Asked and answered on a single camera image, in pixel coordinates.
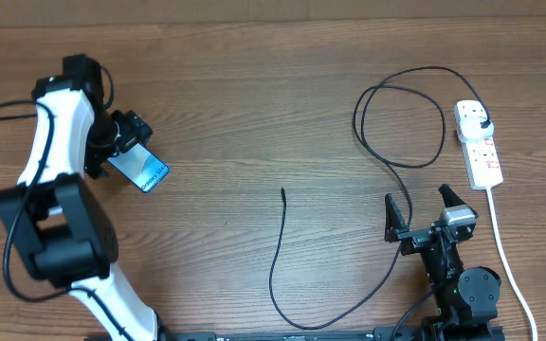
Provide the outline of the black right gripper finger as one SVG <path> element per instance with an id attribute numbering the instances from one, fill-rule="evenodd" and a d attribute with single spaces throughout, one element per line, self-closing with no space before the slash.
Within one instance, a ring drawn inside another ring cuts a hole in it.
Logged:
<path id="1" fill-rule="evenodd" d="M 398 242 L 398 235 L 409 231 L 409 226 L 404 220 L 401 210 L 395 203 L 390 193 L 385 195 L 386 224 L 385 236 L 386 242 Z"/>
<path id="2" fill-rule="evenodd" d="M 464 201 L 452 190 L 449 184 L 442 184 L 439 187 L 446 208 L 463 206 Z"/>

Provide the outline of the Samsung Galaxy smartphone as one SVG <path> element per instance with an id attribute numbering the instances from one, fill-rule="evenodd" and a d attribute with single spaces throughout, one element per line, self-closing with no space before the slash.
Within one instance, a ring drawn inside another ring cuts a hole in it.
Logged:
<path id="1" fill-rule="evenodd" d="M 165 163 L 140 143 L 137 143 L 127 153 L 109 157 L 108 163 L 143 193 L 154 189 L 170 171 Z"/>

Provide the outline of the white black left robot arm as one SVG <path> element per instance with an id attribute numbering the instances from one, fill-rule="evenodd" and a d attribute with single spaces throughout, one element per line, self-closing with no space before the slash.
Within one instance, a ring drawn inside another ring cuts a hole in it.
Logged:
<path id="1" fill-rule="evenodd" d="M 36 81 L 26 101 L 36 109 L 31 153 L 16 186 L 0 190 L 4 282 L 25 302 L 75 297 L 109 340 L 170 340 L 123 275 L 113 224 L 84 181 L 110 164 L 148 193 L 170 171 L 146 147 L 152 128 L 133 111 L 110 109 L 114 91 L 103 85 L 111 80 L 78 54 L 64 57 L 61 75 Z"/>

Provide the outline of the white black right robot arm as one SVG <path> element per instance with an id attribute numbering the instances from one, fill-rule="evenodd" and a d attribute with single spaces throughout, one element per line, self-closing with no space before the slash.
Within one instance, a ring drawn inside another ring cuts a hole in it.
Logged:
<path id="1" fill-rule="evenodd" d="M 439 187 L 445 208 L 429 228 L 411 230 L 392 196 L 385 196 L 385 241 L 403 256 L 418 254 L 430 291 L 394 327 L 373 330 L 376 340 L 502 340 L 498 316 L 501 278 L 488 267 L 465 268 L 457 245 L 473 237 L 478 213 L 450 188 Z"/>

